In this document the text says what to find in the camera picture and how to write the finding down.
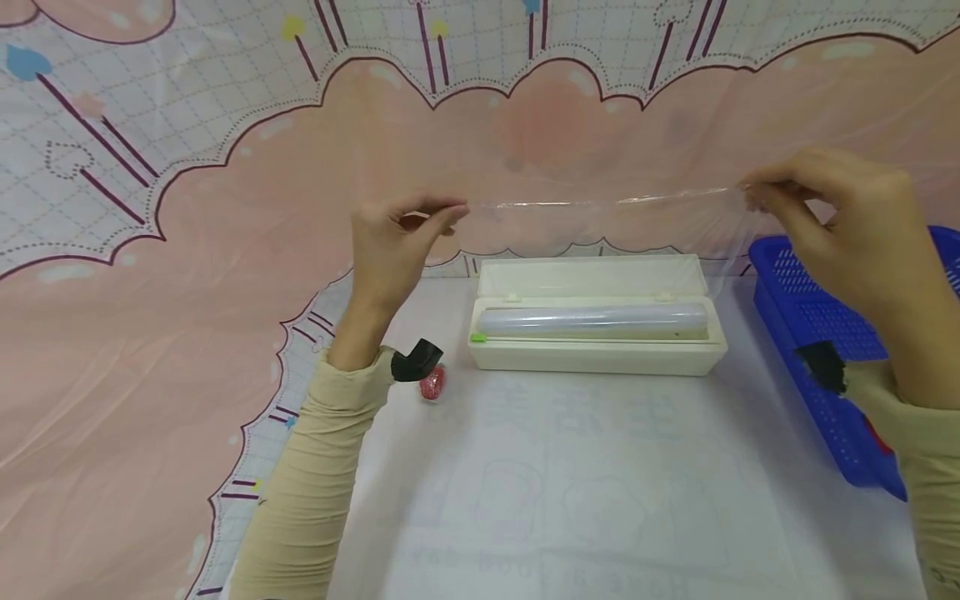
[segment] beige long-sleeve shirt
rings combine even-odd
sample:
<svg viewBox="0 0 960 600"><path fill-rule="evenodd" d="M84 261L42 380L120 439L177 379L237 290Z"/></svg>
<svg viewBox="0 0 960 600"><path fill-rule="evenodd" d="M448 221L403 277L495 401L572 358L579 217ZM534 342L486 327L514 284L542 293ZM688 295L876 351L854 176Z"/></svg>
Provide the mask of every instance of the beige long-sleeve shirt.
<svg viewBox="0 0 960 600"><path fill-rule="evenodd" d="M228 600L323 600L363 436L393 383L384 348L370 367L339 372L323 354L270 483L253 512ZM902 403L886 362L847 367L847 397L894 451L910 499L931 600L960 600L960 411Z"/></svg>

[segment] white table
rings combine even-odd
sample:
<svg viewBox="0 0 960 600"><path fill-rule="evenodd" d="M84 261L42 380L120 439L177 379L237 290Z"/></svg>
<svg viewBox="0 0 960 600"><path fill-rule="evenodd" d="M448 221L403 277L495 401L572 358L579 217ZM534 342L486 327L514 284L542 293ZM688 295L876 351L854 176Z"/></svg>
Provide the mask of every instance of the white table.
<svg viewBox="0 0 960 600"><path fill-rule="evenodd" d="M705 378L480 372L475 280L425 279L388 342L443 348L368 436L330 598L922 598L906 507L848 485L753 307Z"/></svg>

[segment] hand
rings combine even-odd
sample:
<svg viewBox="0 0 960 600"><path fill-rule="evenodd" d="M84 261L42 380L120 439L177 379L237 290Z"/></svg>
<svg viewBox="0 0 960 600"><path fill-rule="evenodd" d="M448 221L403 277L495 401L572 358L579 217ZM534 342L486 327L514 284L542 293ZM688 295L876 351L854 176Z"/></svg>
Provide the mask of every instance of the hand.
<svg viewBox="0 0 960 600"><path fill-rule="evenodd" d="M910 177L848 152L808 149L741 183L748 202L783 225L810 276L876 328L901 399L960 409L960 302ZM806 205L812 198L836 209L825 225Z"/></svg>
<svg viewBox="0 0 960 600"><path fill-rule="evenodd" d="M417 287L434 242L452 235L468 213L466 201L449 198L368 204L353 213L353 292L327 354L331 366L356 371L373 362L390 321Z"/></svg>
<svg viewBox="0 0 960 600"><path fill-rule="evenodd" d="M773 213L794 253L827 292L877 327L955 303L904 171L810 148L742 181ZM805 201L836 209L821 225Z"/></svg>

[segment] red ball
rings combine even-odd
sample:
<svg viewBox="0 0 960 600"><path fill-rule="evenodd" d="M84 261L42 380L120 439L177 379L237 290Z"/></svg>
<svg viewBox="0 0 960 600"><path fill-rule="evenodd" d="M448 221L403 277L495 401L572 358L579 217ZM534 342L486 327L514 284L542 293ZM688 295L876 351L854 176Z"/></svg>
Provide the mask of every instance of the red ball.
<svg viewBox="0 0 960 600"><path fill-rule="evenodd" d="M444 390L446 369L437 365L429 375L420 380L420 397L428 402L436 402Z"/></svg>

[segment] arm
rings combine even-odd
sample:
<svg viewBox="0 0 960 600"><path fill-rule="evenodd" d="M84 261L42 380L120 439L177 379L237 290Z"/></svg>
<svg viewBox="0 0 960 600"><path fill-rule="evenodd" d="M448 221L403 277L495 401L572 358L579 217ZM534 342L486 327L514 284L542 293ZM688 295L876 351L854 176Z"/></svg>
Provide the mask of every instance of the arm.
<svg viewBox="0 0 960 600"><path fill-rule="evenodd" d="M889 361L850 364L847 397L896 453L927 594L960 600L960 302L910 178L811 149L744 179L807 271L875 327ZM821 225L805 201L836 208Z"/></svg>
<svg viewBox="0 0 960 600"><path fill-rule="evenodd" d="M407 215L411 211L432 216ZM433 242L466 214L462 202L427 199L354 215L348 309L253 512L229 581L230 600L326 598L360 445L393 383L393 351L380 343L420 279Z"/></svg>
<svg viewBox="0 0 960 600"><path fill-rule="evenodd" d="M906 319L878 324L890 361L849 365L847 397L897 453L929 597L957 600L960 410L950 407L960 401L960 304L936 314L936 327L907 326Z"/></svg>

